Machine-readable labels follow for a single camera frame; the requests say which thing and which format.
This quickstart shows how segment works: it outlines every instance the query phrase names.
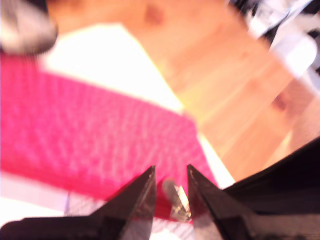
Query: wood grain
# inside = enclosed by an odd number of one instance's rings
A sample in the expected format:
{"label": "wood grain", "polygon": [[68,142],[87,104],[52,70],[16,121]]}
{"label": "wood grain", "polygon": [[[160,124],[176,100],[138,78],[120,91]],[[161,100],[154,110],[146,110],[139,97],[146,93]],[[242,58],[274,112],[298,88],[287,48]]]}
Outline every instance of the wood grain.
{"label": "wood grain", "polygon": [[47,3],[61,34],[97,23],[125,25],[236,180],[320,135],[319,99],[263,39],[249,36],[224,0]]}

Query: black object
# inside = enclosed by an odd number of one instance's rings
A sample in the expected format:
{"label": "black object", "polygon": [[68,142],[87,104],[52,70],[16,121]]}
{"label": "black object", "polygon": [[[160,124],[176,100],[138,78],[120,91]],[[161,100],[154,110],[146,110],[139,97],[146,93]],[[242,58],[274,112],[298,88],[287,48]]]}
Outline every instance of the black object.
{"label": "black object", "polygon": [[315,28],[315,29],[308,31],[308,35],[310,37],[312,37],[313,39],[316,39],[318,36],[320,36],[320,28],[319,28],[319,30]]}
{"label": "black object", "polygon": [[274,42],[280,24],[282,24],[282,21],[278,23],[276,26],[270,28],[265,34],[262,35],[262,37],[268,40],[270,46]]}
{"label": "black object", "polygon": [[225,240],[319,239],[319,170],[320,138],[225,190],[189,165],[197,240],[215,239],[216,227]]}
{"label": "black object", "polygon": [[46,0],[26,0],[26,2],[39,8],[42,12],[48,15],[48,6]]}
{"label": "black object", "polygon": [[233,4],[243,15],[252,9],[252,15],[256,14],[259,2],[261,0],[230,0],[229,3]]}
{"label": "black object", "polygon": [[1,240],[148,240],[156,206],[151,166],[89,216],[25,218],[5,224]]}

